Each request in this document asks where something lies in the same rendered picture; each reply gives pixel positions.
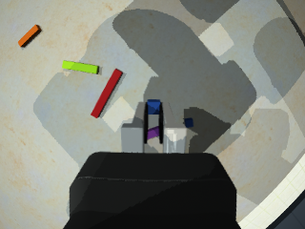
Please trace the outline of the lime green rod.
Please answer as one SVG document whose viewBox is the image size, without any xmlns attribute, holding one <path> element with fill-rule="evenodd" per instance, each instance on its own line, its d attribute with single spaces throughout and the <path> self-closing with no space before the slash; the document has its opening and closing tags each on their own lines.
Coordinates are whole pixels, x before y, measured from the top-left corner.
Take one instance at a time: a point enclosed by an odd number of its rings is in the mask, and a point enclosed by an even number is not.
<svg viewBox="0 0 305 229">
<path fill-rule="evenodd" d="M 99 66 L 72 62 L 72 61 L 63 61 L 62 68 L 81 71 L 81 72 L 87 72 L 87 73 L 98 73 L 98 70 L 99 70 Z"/>
</svg>

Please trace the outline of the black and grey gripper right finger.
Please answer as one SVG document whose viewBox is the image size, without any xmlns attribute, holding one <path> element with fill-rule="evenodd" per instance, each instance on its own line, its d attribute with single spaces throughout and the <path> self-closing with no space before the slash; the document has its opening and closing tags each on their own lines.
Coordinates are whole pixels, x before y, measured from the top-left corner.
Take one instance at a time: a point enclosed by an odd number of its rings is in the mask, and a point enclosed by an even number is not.
<svg viewBox="0 0 305 229">
<path fill-rule="evenodd" d="M 164 125 L 164 132 L 163 132 Z M 187 128 L 176 124 L 169 102 L 159 105 L 159 142 L 163 144 L 163 154 L 185 154 Z"/>
</svg>

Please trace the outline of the dark red rod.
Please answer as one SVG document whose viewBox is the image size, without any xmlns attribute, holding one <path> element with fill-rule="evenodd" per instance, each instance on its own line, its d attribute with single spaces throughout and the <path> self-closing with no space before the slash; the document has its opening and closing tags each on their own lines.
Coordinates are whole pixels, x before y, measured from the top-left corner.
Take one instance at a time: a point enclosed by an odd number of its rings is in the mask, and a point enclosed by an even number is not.
<svg viewBox="0 0 305 229">
<path fill-rule="evenodd" d="M 100 113 L 102 112 L 108 98 L 110 97 L 112 90 L 114 89 L 117 81 L 119 80 L 121 74 L 123 72 L 119 71 L 118 69 L 115 69 L 112 73 L 111 78 L 109 79 L 105 89 L 103 90 L 102 94 L 100 95 L 94 109 L 91 112 L 91 115 L 95 118 L 98 118 Z"/>
</svg>

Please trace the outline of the orange rod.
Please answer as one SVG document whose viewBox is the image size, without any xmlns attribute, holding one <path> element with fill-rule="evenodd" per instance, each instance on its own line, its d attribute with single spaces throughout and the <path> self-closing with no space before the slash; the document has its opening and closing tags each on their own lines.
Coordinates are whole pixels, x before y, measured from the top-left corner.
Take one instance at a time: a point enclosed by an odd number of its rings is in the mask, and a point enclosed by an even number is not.
<svg viewBox="0 0 305 229">
<path fill-rule="evenodd" d="M 25 47 L 35 35 L 37 35 L 41 30 L 39 25 L 34 25 L 19 41 L 18 44 L 20 47 Z"/>
</svg>

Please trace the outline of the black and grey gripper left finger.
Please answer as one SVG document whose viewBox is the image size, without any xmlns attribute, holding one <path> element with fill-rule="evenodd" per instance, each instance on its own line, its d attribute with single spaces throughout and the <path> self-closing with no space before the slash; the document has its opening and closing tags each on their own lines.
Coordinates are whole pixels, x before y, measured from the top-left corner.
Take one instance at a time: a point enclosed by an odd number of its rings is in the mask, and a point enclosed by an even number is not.
<svg viewBox="0 0 305 229">
<path fill-rule="evenodd" d="M 124 123 L 121 127 L 122 153 L 144 153 L 148 129 L 148 102 L 138 102 L 132 123 Z"/>
</svg>

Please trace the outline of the purple rod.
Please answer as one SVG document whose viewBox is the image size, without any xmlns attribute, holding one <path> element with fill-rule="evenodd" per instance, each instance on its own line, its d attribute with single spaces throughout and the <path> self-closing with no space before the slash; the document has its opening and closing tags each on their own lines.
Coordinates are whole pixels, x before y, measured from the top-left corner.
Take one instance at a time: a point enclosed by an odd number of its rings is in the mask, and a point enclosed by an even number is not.
<svg viewBox="0 0 305 229">
<path fill-rule="evenodd" d="M 158 135 L 158 126 L 148 129 L 148 139 Z"/>
</svg>

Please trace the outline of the small blue cube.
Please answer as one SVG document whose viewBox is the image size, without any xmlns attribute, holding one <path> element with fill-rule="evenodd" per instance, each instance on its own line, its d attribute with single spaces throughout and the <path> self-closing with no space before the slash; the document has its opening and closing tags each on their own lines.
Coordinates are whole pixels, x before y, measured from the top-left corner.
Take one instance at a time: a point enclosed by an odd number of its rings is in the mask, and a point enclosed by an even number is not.
<svg viewBox="0 0 305 229">
<path fill-rule="evenodd" d="M 160 99 L 148 99 L 148 115 L 159 115 Z"/>
<path fill-rule="evenodd" d="M 185 118 L 185 126 L 186 126 L 186 128 L 193 127 L 193 119 L 191 117 Z"/>
</svg>

